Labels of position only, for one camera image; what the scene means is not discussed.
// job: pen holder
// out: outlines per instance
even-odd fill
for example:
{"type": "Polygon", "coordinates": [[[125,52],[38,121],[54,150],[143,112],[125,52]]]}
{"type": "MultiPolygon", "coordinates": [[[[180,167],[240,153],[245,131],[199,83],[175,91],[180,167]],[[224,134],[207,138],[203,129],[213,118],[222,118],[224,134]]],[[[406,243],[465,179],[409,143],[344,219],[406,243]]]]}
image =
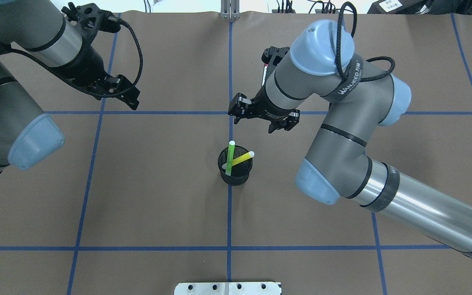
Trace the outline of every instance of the pen holder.
{"type": "MultiPolygon", "coordinates": [[[[227,174],[225,174],[225,169],[222,168],[223,164],[227,163],[228,149],[229,149],[228,147],[223,149],[223,151],[221,151],[218,157],[218,168],[220,170],[221,178],[227,184],[242,185],[245,183],[245,181],[247,181],[247,179],[249,179],[249,172],[251,172],[251,169],[252,169],[252,158],[244,162],[241,162],[240,164],[236,164],[235,166],[232,166],[231,176],[228,176],[227,174]]],[[[249,152],[248,150],[244,149],[243,147],[239,145],[234,146],[235,159],[248,152],[249,152]]]]}

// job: white bracket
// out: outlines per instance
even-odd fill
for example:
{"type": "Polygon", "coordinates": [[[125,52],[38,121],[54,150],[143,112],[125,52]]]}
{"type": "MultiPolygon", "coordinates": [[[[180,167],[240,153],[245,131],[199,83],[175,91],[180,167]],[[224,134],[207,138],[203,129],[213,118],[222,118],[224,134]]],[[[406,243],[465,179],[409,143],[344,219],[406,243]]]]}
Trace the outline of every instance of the white bracket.
{"type": "Polygon", "coordinates": [[[181,283],[174,295],[281,295],[279,282],[181,283]]]}
{"type": "Polygon", "coordinates": [[[220,16],[234,22],[240,18],[240,0],[221,0],[220,16]]]}

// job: marker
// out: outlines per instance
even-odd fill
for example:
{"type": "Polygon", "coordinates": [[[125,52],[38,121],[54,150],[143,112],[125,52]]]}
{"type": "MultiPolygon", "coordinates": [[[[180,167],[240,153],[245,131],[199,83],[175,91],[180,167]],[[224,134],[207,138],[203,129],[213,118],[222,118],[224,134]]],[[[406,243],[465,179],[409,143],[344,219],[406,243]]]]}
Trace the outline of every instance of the marker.
{"type": "MultiPolygon", "coordinates": [[[[245,153],[244,155],[241,155],[241,156],[237,157],[236,159],[232,160],[232,166],[234,167],[234,166],[240,164],[241,162],[247,161],[248,159],[250,159],[252,157],[254,157],[254,152],[253,151],[245,153]]],[[[223,166],[221,166],[221,168],[225,169],[226,166],[227,166],[227,164],[223,164],[223,166]]]]}
{"type": "Polygon", "coordinates": [[[231,176],[232,172],[232,157],[234,157],[234,146],[236,142],[234,140],[229,141],[229,149],[227,149],[227,168],[225,169],[225,174],[231,176]]]}

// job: yellow marker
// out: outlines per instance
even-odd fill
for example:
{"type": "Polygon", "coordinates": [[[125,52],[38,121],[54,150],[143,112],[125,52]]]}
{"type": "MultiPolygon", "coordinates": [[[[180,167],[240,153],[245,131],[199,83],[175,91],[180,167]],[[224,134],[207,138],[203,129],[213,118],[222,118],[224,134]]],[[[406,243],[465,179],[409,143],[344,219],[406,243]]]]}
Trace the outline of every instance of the yellow marker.
{"type": "MultiPolygon", "coordinates": [[[[232,166],[234,167],[234,166],[240,164],[241,162],[247,161],[248,159],[250,159],[252,157],[254,157],[254,152],[253,151],[245,153],[245,154],[237,157],[236,159],[233,159],[232,160],[232,166]]],[[[227,164],[223,164],[223,166],[221,166],[221,168],[225,169],[226,166],[227,166],[227,164]]]]}

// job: robotic arm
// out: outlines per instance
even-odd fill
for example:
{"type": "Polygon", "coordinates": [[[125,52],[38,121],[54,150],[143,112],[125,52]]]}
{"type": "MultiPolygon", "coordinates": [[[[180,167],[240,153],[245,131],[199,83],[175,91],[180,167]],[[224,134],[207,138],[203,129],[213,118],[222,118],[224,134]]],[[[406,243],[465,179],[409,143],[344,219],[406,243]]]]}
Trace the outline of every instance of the robotic arm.
{"type": "MultiPolygon", "coordinates": [[[[133,29],[95,4],[75,7],[70,2],[62,11],[66,17],[49,0],[0,0],[0,55],[25,55],[69,86],[98,100],[116,97],[135,110],[143,58],[133,29]],[[99,30],[115,33],[120,25],[129,29],[138,48],[140,65],[133,83],[123,75],[109,75],[91,45],[99,30]],[[26,52],[11,48],[12,42],[26,52]]],[[[26,170],[63,143],[50,116],[0,63],[0,173],[9,165],[26,170]]]]}
{"type": "Polygon", "coordinates": [[[322,96],[330,109],[296,175],[298,188],[326,204],[344,196],[472,258],[472,207],[365,155],[376,126],[406,111],[411,90],[389,74],[394,65],[383,71],[354,53],[341,17],[310,24],[290,48],[266,49],[264,85],[250,100],[236,94],[229,115],[235,124],[269,120],[269,133],[290,130],[300,117],[296,108],[313,93],[322,96]]]}

